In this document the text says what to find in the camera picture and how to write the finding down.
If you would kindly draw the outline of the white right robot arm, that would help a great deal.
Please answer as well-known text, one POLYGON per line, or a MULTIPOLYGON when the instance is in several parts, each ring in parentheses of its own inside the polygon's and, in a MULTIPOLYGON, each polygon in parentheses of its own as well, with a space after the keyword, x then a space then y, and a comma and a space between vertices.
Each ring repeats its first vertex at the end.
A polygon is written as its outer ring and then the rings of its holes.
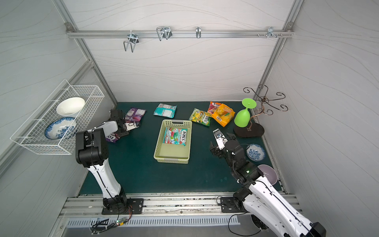
POLYGON ((210 145, 213 155, 225 159, 232 176, 242 186, 233 194, 238 212, 253 215, 259 228, 268 228, 278 237, 324 237, 326 229, 299 213, 269 182, 264 173, 245 155, 245 150, 230 133, 213 131, 217 146, 210 145))

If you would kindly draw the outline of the green spring tea candy bag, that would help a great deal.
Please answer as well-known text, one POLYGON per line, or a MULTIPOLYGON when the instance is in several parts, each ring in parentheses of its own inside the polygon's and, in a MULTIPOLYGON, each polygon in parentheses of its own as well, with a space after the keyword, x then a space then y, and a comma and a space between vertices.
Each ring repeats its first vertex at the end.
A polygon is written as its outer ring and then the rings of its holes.
POLYGON ((194 108, 192 114, 189 117, 189 120, 195 123, 202 124, 204 126, 210 126, 211 114, 205 111, 201 111, 197 108, 194 108))

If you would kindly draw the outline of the teal mint candy bag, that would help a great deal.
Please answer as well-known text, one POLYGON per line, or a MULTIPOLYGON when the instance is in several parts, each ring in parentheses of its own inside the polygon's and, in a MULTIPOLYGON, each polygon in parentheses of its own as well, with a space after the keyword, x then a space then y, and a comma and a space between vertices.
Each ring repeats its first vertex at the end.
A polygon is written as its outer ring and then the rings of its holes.
POLYGON ((177 106, 160 103, 154 111, 155 116, 174 118, 177 106))

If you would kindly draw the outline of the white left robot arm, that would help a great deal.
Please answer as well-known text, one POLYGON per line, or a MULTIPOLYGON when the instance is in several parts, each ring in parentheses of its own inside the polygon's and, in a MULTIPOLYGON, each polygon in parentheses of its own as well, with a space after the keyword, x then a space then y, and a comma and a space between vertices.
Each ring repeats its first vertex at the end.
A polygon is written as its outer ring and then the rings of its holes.
POLYGON ((76 133, 76 161, 95 177, 103 193, 103 205, 109 212, 126 212, 128 201, 109 164, 107 136, 125 132, 124 112, 110 111, 110 119, 91 130, 76 133))

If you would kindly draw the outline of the mint blossom Fox's candy bag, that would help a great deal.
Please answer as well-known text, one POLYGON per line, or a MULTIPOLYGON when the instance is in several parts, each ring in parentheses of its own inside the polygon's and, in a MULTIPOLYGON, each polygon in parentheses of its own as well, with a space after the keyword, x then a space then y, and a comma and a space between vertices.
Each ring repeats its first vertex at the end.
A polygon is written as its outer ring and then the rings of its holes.
POLYGON ((187 143, 188 130, 185 128, 167 127, 163 136, 163 144, 183 145, 187 143))

